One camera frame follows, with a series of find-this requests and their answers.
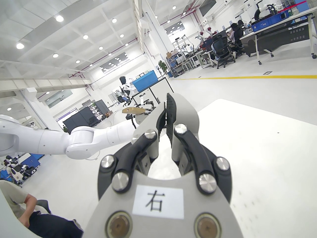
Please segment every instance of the white label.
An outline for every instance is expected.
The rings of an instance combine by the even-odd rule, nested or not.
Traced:
[[[138,185],[132,213],[151,217],[184,219],[183,189]]]

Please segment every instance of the blue crate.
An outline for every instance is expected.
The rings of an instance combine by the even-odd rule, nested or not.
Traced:
[[[156,83],[157,81],[158,81],[158,78],[155,72],[152,70],[148,72],[146,75],[141,76],[139,79],[136,79],[135,81],[133,81],[132,84],[140,92],[150,87],[152,84]]]
[[[254,32],[259,31],[263,28],[277,24],[278,22],[288,18],[289,16],[290,16],[289,13],[287,11],[284,11],[282,13],[279,13],[279,14],[273,15],[269,18],[266,18],[265,20],[262,20],[257,24],[252,25],[252,29]]]

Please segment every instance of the chinese character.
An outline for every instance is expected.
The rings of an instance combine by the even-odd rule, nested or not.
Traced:
[[[162,210],[162,200],[158,201],[158,200],[154,200],[155,196],[165,196],[165,194],[157,194],[157,190],[155,190],[154,194],[150,194],[148,193],[147,195],[153,195],[152,199],[149,201],[149,203],[147,205],[145,205],[145,207],[148,207],[149,204],[151,204],[151,211],[155,210],[155,211],[161,211]],[[153,203],[159,203],[159,208],[153,208]]]

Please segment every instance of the white table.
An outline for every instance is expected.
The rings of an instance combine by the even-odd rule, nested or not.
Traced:
[[[259,31],[249,33],[248,35],[245,35],[245,36],[241,37],[240,39],[245,39],[245,38],[248,38],[248,37],[250,37],[250,36],[252,36],[252,35],[255,34],[255,44],[256,44],[257,60],[258,60],[258,63],[261,65],[262,63],[261,63],[261,61],[260,61],[260,56],[259,56],[259,51],[258,51],[258,43],[257,43],[257,41],[258,41],[258,34],[261,33],[261,32],[263,32],[263,31],[266,31],[266,30],[269,30],[269,29],[271,29],[271,28],[274,28],[274,27],[276,27],[276,26],[278,26],[278,25],[282,25],[282,24],[284,24],[284,23],[286,23],[286,22],[289,22],[289,21],[292,21],[292,20],[296,20],[296,19],[299,19],[299,18],[301,18],[301,17],[306,16],[306,17],[308,18],[308,30],[309,30],[309,39],[310,39],[311,55],[312,55],[312,57],[313,57],[314,59],[316,59],[316,58],[317,58],[317,55],[314,54],[314,47],[313,47],[313,40],[312,40],[313,37],[317,38],[317,36],[312,32],[312,13],[313,13],[314,11],[316,11],[316,10],[317,10],[317,7],[310,8],[310,9],[308,9],[308,10],[306,10],[306,11],[300,12],[299,14],[292,15],[292,16],[290,16],[290,17],[288,17],[288,18],[286,18],[286,19],[284,19],[284,20],[282,20],[282,21],[280,21],[280,22],[278,22],[278,23],[276,23],[276,24],[274,24],[274,25],[270,25],[269,27],[263,28],[263,29],[261,29],[261,30],[259,30]],[[272,52],[269,51],[269,50],[267,50],[267,49],[264,49],[263,51],[269,53],[269,54],[271,55],[271,57],[274,56],[274,55],[272,54]]]
[[[230,162],[244,237],[315,237],[317,126],[222,99],[198,115],[200,143]],[[148,176],[180,177],[166,135]]]

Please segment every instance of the yellow floor line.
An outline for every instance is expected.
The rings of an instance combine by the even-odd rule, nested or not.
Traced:
[[[317,75],[265,75],[265,76],[235,76],[235,77],[206,77],[176,80],[215,80],[215,79],[317,79]]]

